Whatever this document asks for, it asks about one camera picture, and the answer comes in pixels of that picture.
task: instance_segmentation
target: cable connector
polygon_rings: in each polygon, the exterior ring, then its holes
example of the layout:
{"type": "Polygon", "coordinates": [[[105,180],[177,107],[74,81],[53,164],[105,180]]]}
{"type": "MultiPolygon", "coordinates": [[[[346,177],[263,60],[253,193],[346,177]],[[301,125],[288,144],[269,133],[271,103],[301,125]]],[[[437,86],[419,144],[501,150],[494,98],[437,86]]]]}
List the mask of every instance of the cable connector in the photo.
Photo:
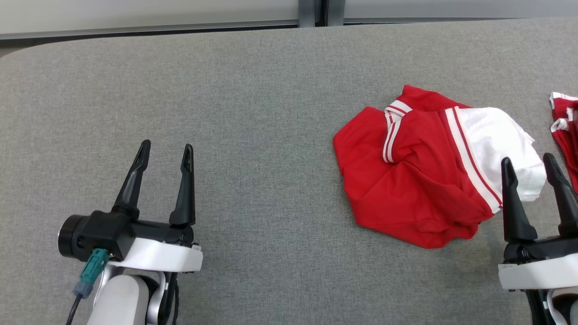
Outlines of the cable connector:
{"type": "Polygon", "coordinates": [[[80,281],[72,290],[75,296],[81,296],[82,299],[88,298],[92,292],[94,282],[96,282],[98,275],[105,269],[106,263],[109,262],[108,252],[102,248],[96,248],[92,251],[92,255],[86,262],[82,274],[80,274],[80,281]]]}

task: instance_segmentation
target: cable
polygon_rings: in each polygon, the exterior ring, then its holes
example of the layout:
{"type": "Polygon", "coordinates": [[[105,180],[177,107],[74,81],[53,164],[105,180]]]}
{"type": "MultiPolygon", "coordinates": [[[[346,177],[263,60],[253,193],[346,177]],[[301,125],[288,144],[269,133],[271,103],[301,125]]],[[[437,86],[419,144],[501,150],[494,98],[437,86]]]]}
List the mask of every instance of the cable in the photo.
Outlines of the cable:
{"type": "Polygon", "coordinates": [[[78,308],[78,304],[80,303],[81,299],[82,295],[80,294],[76,296],[76,299],[74,299],[74,304],[72,304],[71,312],[68,314],[68,320],[66,320],[66,325],[72,324],[72,319],[74,318],[74,314],[76,314],[76,309],[78,308]]]}
{"type": "Polygon", "coordinates": [[[173,325],[177,325],[177,317],[179,317],[179,284],[175,279],[175,314],[173,315],[173,325]]]}
{"type": "Polygon", "coordinates": [[[68,314],[66,325],[72,324],[72,319],[74,318],[74,314],[76,314],[80,300],[90,296],[94,282],[97,280],[98,275],[105,269],[106,263],[108,262],[109,256],[106,250],[97,248],[92,251],[90,258],[80,274],[80,281],[76,284],[74,290],[72,290],[76,299],[74,300],[74,304],[72,304],[70,314],[68,314]]]}

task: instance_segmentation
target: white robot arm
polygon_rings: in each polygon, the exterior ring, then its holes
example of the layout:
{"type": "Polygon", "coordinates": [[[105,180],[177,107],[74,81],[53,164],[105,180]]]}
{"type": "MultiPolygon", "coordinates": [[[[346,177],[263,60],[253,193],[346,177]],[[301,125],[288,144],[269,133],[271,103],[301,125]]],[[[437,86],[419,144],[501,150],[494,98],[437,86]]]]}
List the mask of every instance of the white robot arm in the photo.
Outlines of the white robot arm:
{"type": "Polygon", "coordinates": [[[504,262],[498,265],[502,287],[526,293],[533,325],[578,324],[578,294],[554,297],[554,291],[578,287],[578,202],[554,156],[544,155],[548,182],[560,213],[559,236],[538,240],[520,202],[518,180],[509,158],[502,161],[504,262]]]}
{"type": "MultiPolygon", "coordinates": [[[[106,265],[89,325],[166,325],[173,298],[174,323],[178,312],[177,275],[201,269],[203,253],[201,247],[193,242],[191,227],[195,224],[192,146],[187,144],[184,149],[183,176],[169,223],[138,220],[136,206],[149,152],[150,141],[145,140],[109,213],[95,211],[89,216],[71,216],[58,234],[58,249],[63,256],[88,261],[94,252],[99,251],[105,258],[97,264],[87,264],[96,265],[98,270],[106,265]],[[154,271],[159,279],[124,275],[127,269],[154,271]]],[[[91,277],[92,283],[95,279],[96,275],[91,277]]],[[[86,299],[92,290],[92,284],[87,284],[87,281],[79,284],[74,290],[77,300],[67,324],[72,321],[80,299],[86,299]]]]}

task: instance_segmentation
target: clothing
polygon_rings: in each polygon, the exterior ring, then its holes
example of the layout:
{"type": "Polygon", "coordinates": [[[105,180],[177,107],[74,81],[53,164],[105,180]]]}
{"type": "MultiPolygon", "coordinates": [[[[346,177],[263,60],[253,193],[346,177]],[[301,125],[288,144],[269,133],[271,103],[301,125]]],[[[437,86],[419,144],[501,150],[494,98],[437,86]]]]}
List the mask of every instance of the clothing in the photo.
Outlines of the clothing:
{"type": "Polygon", "coordinates": [[[550,94],[554,124],[550,128],[552,136],[564,153],[568,175],[574,191],[578,191],[578,132],[576,129],[575,110],[578,109],[578,98],[560,93],[550,94]]]}
{"type": "Polygon", "coordinates": [[[473,237],[501,209],[506,156],[521,198],[537,198],[546,173],[532,142],[497,108],[472,109],[412,86],[385,112],[365,108],[334,137],[356,222],[424,248],[473,237]]]}

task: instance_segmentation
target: gray table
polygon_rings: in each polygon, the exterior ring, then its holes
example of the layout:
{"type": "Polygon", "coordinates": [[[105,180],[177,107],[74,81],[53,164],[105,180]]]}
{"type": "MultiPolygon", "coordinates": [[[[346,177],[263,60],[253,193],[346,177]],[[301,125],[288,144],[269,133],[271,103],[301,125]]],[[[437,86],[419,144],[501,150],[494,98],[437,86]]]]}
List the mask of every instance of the gray table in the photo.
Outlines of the gray table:
{"type": "MultiPolygon", "coordinates": [[[[507,111],[542,154],[551,91],[578,95],[578,20],[284,29],[54,43],[0,59],[0,319],[61,324],[82,263],[73,213],[109,209],[140,142],[141,218],[174,208],[195,147],[201,272],[181,324],[528,324],[501,289],[502,215],[425,250],[357,226],[333,135],[405,83],[507,111]]],[[[525,204],[556,234],[551,188],[525,204]]],[[[77,324],[86,321],[83,302],[77,324]]]]}

